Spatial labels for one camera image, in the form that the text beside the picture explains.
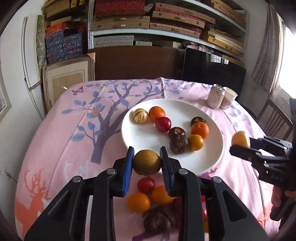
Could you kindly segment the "person's right hand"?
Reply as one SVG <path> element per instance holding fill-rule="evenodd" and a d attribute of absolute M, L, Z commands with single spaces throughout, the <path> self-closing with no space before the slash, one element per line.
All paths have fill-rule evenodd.
<path fill-rule="evenodd" d="M 285 195 L 287 197 L 292 197 L 295 200 L 296 191 L 283 191 L 278 186 L 273 186 L 273 193 L 271 196 L 271 203 L 275 207 L 279 207 L 281 205 L 281 197 Z"/>

